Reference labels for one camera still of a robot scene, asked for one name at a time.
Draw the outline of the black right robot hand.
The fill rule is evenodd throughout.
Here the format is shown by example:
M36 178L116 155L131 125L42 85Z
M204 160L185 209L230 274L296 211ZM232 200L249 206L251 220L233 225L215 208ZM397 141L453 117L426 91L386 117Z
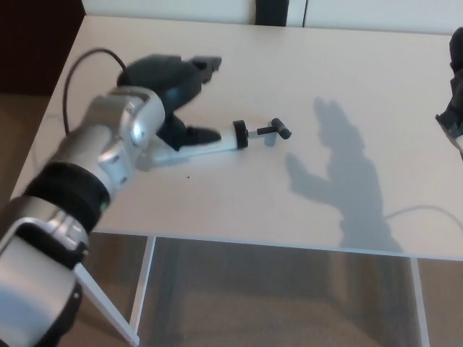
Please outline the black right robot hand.
M450 81L452 96L446 110L436 115L436 121L462 156L462 27L453 33L449 41L449 53L450 67L454 74Z

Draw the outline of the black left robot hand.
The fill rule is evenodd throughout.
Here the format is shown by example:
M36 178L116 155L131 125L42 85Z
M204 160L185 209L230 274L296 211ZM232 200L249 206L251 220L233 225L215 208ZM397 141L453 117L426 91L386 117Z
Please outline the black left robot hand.
M161 99L165 121L156 136L172 149L208 145L221 140L219 131L186 126L174 112L200 94L221 62L220 56L195 56L184 61L180 56L153 54L127 65L116 85L144 87Z

